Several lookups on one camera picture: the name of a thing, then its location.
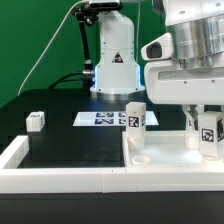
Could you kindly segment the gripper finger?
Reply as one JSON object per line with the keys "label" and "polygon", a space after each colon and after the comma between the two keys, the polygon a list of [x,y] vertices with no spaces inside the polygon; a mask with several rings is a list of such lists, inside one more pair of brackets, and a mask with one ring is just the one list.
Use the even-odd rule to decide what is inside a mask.
{"label": "gripper finger", "polygon": [[198,130],[198,116],[204,112],[203,105],[183,105],[182,110],[186,116],[186,128]]}

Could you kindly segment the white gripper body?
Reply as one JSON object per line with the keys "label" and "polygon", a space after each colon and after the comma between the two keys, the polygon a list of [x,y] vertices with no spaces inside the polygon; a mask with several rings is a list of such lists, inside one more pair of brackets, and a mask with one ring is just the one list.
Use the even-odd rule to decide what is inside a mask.
{"label": "white gripper body", "polygon": [[173,59],[169,33],[141,49],[148,98],[154,104],[224,105],[224,52],[214,55],[214,65],[182,69]]}

